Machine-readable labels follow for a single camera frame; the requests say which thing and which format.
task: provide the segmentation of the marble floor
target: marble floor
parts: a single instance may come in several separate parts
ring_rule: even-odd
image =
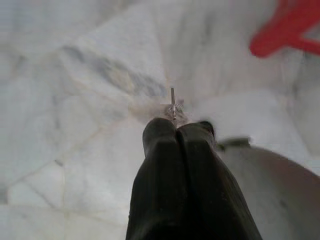
[[[288,48],[258,59],[248,49],[275,7],[3,0],[0,238],[124,240],[142,132],[172,86],[189,120],[212,121],[218,140],[249,136],[320,176],[320,57]],[[239,182],[256,189],[243,174]],[[266,211],[273,201],[246,194],[263,239],[320,237],[316,227],[299,235],[281,221],[290,216]]]

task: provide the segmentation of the red plastic item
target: red plastic item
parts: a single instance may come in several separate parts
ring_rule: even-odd
[[[320,0],[279,0],[272,20],[254,36],[250,50],[261,58],[287,46],[320,55],[320,41],[303,38],[318,23]]]

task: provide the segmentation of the metal pin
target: metal pin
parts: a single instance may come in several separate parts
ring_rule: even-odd
[[[176,100],[175,100],[175,90],[172,87],[171,88],[171,108],[172,108],[172,117],[173,117],[173,122],[176,123]]]

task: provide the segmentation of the red object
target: red object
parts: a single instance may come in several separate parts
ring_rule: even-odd
[[[318,23],[320,0],[279,0],[272,20],[254,36],[250,50],[261,58],[287,46],[320,55],[320,41],[303,38]]]

